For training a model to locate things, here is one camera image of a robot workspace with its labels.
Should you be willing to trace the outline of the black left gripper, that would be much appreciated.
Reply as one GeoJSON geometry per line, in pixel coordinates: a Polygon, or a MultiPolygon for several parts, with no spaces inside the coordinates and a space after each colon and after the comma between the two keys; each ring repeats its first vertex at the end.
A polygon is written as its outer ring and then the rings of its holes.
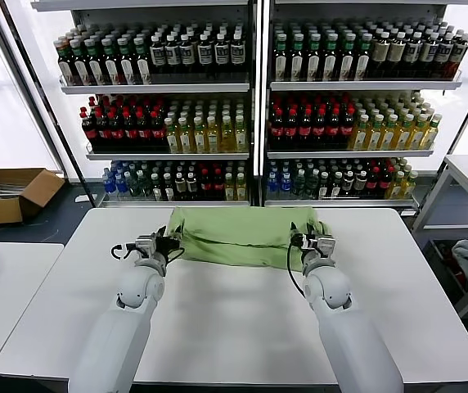
{"type": "Polygon", "coordinates": [[[184,246],[179,238],[166,237],[165,231],[165,226],[157,230],[155,251],[163,256],[165,263],[170,263],[182,256],[184,246]]]}

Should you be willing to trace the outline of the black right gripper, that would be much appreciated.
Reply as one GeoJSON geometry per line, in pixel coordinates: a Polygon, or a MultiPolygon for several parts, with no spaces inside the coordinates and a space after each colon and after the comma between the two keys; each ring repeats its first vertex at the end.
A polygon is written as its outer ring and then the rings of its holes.
{"type": "Polygon", "coordinates": [[[318,241],[321,234],[311,223],[306,223],[307,234],[300,233],[294,222],[290,223],[290,242],[298,242],[302,251],[318,251],[318,241]]]}

